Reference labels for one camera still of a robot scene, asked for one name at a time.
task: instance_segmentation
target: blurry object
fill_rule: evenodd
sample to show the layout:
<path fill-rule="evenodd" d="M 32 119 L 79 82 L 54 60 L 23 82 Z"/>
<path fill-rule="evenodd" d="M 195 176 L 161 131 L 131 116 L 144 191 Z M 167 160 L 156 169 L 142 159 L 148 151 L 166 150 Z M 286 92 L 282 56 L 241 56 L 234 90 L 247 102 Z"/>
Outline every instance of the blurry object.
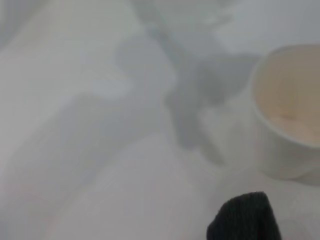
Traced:
<path fill-rule="evenodd" d="M 175 71 L 177 83 L 167 94 L 165 105 L 170 111 L 178 143 L 188 150 L 198 148 L 210 161 L 223 164 L 221 154 L 214 146 L 212 136 L 205 130 L 199 112 L 205 106 L 223 105 L 229 97 L 239 93 L 246 85 L 257 57 L 251 54 L 233 57 L 216 41 L 212 27 L 205 23 L 204 17 L 210 15 L 220 18 L 218 13 L 221 10 L 215 1 L 194 2 L 197 5 L 194 8 L 188 1 L 180 16 L 194 15 L 190 21 L 183 21 L 183 17 L 179 18 L 172 12 L 172 7 L 175 4 L 184 5 L 182 2 L 163 2 L 162 7 L 153 0 L 131 0 L 131 3 L 146 33 L 157 43 Z M 141 46 L 141 51 L 151 52 L 146 50 L 146 44 Z M 126 68 L 125 72 L 129 69 L 129 76 L 137 81 L 146 78 L 145 66 L 150 65 L 154 56 L 143 65 L 143 74 L 138 77 L 138 69 L 132 71 L 133 65 L 136 66 L 136 59 L 143 59 L 146 54 L 134 54 L 133 51 L 138 52 L 137 46 L 132 46 L 132 50 L 124 54 L 127 47 L 121 46 L 119 64 Z"/>
<path fill-rule="evenodd" d="M 320 166 L 320 45 L 271 53 L 252 81 L 255 160 L 267 174 L 300 177 Z"/>
<path fill-rule="evenodd" d="M 281 240 L 279 227 L 264 192 L 227 201 L 210 224 L 207 240 Z"/>

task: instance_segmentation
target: white cup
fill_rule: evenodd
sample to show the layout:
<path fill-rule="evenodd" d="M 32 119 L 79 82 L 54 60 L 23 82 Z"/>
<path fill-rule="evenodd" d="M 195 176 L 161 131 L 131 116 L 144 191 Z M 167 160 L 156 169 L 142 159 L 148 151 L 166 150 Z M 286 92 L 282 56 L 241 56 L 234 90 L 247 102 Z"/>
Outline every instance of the white cup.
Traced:
<path fill-rule="evenodd" d="M 320 45 L 278 49 L 251 76 L 258 167 L 280 179 L 320 167 Z"/>

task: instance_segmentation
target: cup rim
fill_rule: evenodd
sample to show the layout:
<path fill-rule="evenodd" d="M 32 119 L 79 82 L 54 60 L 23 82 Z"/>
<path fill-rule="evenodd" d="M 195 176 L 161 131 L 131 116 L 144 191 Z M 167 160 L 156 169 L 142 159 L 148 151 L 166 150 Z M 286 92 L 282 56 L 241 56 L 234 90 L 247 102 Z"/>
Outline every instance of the cup rim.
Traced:
<path fill-rule="evenodd" d="M 271 121 L 268 120 L 268 118 L 263 114 L 260 107 L 258 106 L 258 103 L 255 98 L 255 93 L 254 93 L 254 91 L 255 91 L 255 88 L 254 88 L 255 76 L 257 75 L 259 68 L 261 66 L 263 66 L 263 64 L 266 63 L 266 61 L 269 59 L 269 57 L 271 55 L 278 53 L 280 51 L 281 52 L 287 51 L 288 49 L 291 49 L 291 48 L 302 47 L 302 46 L 312 46 L 312 45 L 317 45 L 320 47 L 320 44 L 289 45 L 289 46 L 283 46 L 283 47 L 276 48 L 275 50 L 271 51 L 267 55 L 263 56 L 262 59 L 260 59 L 257 62 L 257 64 L 254 66 L 253 71 L 251 72 L 250 77 L 249 77 L 250 101 L 251 101 L 251 107 L 253 108 L 253 111 L 257 115 L 258 119 L 274 134 L 278 135 L 281 138 L 288 140 L 291 143 L 294 143 L 294 144 L 297 144 L 297 145 L 300 145 L 303 147 L 307 147 L 310 149 L 320 149 L 320 144 L 310 143 L 307 141 L 299 140 L 296 137 L 288 134 L 285 130 L 283 130 L 280 127 L 277 127 L 276 125 L 271 123 Z"/>

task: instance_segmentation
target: dark fabric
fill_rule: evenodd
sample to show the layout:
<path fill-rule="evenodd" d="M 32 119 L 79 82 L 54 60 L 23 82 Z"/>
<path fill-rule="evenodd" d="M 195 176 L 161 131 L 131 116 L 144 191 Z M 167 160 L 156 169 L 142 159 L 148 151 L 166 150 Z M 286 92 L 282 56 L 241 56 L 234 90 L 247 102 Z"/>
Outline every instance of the dark fabric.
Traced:
<path fill-rule="evenodd" d="M 206 233 L 207 240 L 281 240 L 272 207 L 264 192 L 226 202 Z"/>

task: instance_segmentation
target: white surface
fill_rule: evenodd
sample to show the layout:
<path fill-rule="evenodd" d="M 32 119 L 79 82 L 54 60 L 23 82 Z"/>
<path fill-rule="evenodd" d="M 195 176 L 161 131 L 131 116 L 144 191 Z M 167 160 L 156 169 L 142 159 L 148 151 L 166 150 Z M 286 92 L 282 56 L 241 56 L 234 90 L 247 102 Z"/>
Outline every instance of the white surface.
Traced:
<path fill-rule="evenodd" d="M 179 28 L 176 37 L 196 56 L 184 61 L 213 57 L 214 67 L 208 58 L 200 72 L 217 76 L 216 92 L 199 111 L 198 78 L 175 73 L 127 2 L 45 4 L 0 61 L 1 237 L 202 240 L 224 201 L 265 191 L 284 239 L 318 239 L 320 189 L 250 167 L 248 91 L 239 83 L 247 72 L 238 63 L 319 42 L 319 9 L 311 0 L 243 0 L 230 3 L 232 19 L 212 34 Z M 222 90 L 227 99 L 215 99 Z M 180 124 L 168 104 L 182 110 Z M 212 145 L 205 137 L 193 150 L 179 145 L 186 109 L 200 116 Z"/>

